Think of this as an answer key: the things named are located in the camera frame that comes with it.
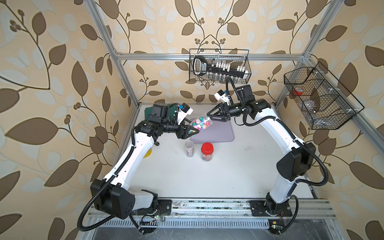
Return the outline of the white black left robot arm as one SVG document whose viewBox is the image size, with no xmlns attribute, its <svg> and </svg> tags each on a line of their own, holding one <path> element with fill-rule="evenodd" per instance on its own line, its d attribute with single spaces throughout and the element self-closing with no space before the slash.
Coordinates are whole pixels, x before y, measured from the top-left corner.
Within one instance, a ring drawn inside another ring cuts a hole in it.
<svg viewBox="0 0 384 240">
<path fill-rule="evenodd" d="M 92 198 L 80 213 L 77 228 L 81 232 L 93 230 L 113 218 L 132 219 L 132 213 L 140 210 L 145 213 L 156 213 L 158 210 L 158 194 L 142 190 L 130 193 L 129 188 L 134 173 L 146 153 L 163 133 L 174 133 L 179 139 L 188 139 L 200 131 L 185 124 L 152 123 L 141 121 L 132 129 L 131 142 L 126 151 L 111 171 L 102 179 L 95 180 L 91 185 Z M 109 214 L 105 219 L 84 226 L 83 220 L 91 206 Z"/>
</svg>

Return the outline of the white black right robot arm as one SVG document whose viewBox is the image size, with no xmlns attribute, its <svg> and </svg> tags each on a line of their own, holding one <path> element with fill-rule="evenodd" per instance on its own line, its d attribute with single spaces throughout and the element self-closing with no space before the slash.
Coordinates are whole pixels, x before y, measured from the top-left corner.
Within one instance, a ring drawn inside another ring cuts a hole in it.
<svg viewBox="0 0 384 240">
<path fill-rule="evenodd" d="M 279 173 L 277 180 L 267 193 L 266 199 L 252 201 L 251 208 L 257 216 L 282 218 L 283 212 L 290 207 L 290 199 L 295 200 L 296 206 L 299 205 L 299 199 L 294 195 L 297 185 L 307 184 L 313 198 L 316 199 L 315 187 L 321 187 L 327 183 L 328 170 L 316 155 L 315 145 L 306 143 L 296 136 L 268 102 L 264 99 L 256 100 L 251 86 L 243 85 L 233 89 L 240 102 L 238 104 L 233 102 L 229 90 L 218 91 L 215 98 L 219 104 L 208 112 L 208 116 L 214 121 L 221 122 L 230 122 L 236 117 L 242 117 L 243 126 L 263 126 L 278 144 L 283 157 L 276 163 Z M 320 182 L 312 182 L 305 178 L 305 174 L 314 162 L 317 162 L 323 171 L 323 179 Z"/>
</svg>

